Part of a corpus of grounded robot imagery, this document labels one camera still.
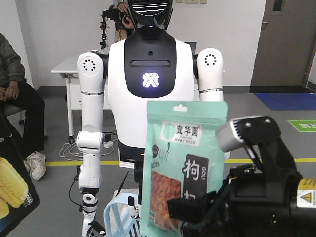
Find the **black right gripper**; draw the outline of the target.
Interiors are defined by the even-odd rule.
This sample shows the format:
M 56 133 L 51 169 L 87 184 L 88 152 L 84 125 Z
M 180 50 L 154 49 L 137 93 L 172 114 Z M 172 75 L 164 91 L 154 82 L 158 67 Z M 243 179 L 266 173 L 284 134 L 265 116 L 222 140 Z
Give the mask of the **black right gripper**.
M 232 168 L 218 194 L 168 200 L 169 217 L 199 222 L 183 227 L 186 237 L 302 237 L 304 222 L 296 205 L 301 178 L 285 169 L 277 187 L 268 190 L 266 176 L 254 167 Z

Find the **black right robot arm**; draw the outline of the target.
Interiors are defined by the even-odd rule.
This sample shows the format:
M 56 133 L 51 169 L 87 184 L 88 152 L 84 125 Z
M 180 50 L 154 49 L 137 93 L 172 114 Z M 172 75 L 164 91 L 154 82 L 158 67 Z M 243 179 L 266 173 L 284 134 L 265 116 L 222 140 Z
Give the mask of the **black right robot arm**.
M 315 208 L 299 206 L 300 173 L 281 169 L 269 183 L 264 173 L 230 175 L 198 224 L 182 228 L 185 237 L 314 237 Z

